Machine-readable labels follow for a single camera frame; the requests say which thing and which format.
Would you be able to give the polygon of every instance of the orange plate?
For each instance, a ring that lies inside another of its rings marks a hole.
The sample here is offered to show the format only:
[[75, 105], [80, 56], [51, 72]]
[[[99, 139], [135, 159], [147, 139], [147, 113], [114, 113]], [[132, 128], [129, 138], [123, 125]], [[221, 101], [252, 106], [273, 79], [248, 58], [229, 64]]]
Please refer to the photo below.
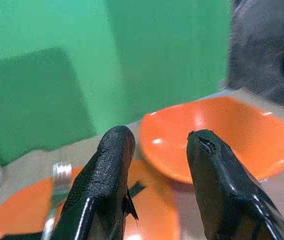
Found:
[[[80, 171], [81, 168], [73, 170], [73, 180]], [[131, 215], [127, 217], [124, 239], [179, 239], [178, 217], [168, 181], [158, 176], [158, 173], [142, 160], [134, 160], [129, 171], [129, 187], [137, 181], [146, 186], [133, 198], [140, 220], [136, 222]], [[4, 234], [42, 231], [51, 190], [52, 178], [47, 178], [15, 193], [1, 205], [0, 237]]]
[[192, 183], [187, 136], [201, 129], [210, 129], [227, 142], [259, 180], [284, 169], [284, 121], [231, 97], [198, 100], [145, 115], [139, 144], [146, 159], [160, 172]]

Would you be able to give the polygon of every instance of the fork handle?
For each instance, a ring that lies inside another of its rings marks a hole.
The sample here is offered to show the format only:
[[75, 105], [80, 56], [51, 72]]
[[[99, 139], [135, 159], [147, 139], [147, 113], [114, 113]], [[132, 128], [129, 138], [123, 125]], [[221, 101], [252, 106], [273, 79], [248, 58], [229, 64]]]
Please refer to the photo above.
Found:
[[57, 212], [57, 207], [52, 206], [48, 214], [48, 217], [46, 219], [45, 225], [44, 225], [44, 230], [43, 230], [41, 240], [49, 240], [51, 238], [56, 212]]

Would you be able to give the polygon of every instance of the green wall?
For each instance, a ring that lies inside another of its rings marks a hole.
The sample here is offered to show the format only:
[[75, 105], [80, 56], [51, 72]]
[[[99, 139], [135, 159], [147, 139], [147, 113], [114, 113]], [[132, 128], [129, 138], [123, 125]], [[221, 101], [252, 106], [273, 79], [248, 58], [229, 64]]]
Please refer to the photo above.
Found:
[[0, 0], [0, 165], [217, 91], [230, 1]]

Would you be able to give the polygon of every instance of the gray table surface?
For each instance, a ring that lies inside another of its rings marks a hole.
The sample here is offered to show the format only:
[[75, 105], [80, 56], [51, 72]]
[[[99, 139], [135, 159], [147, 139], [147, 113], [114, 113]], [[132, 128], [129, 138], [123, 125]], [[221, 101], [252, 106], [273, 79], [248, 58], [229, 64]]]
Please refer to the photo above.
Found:
[[[250, 105], [270, 111], [284, 119], [284, 109], [259, 99], [244, 90], [222, 91], [210, 97], [229, 95]], [[129, 125], [136, 140], [138, 139], [139, 122]], [[52, 176], [52, 166], [60, 161], [70, 161], [73, 168], [84, 166], [96, 151], [101, 135], [85, 139], [54, 151], [34, 150], [3, 169], [2, 184], [0, 187], [0, 205], [15, 192]], [[181, 239], [205, 240], [204, 229], [200, 219], [199, 209], [193, 187], [188, 184], [171, 181], [178, 210]], [[262, 185], [275, 205], [284, 216], [284, 171], [273, 176]]]

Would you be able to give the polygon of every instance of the metal fork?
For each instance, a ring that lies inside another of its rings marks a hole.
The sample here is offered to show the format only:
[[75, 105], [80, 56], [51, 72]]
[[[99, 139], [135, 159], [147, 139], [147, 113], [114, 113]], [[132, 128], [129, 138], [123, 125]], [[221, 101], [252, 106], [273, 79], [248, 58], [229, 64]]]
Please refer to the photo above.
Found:
[[50, 211], [47, 216], [41, 240], [49, 240], [52, 235], [58, 206], [65, 200], [71, 189], [72, 166], [67, 162], [53, 165], [53, 192]]

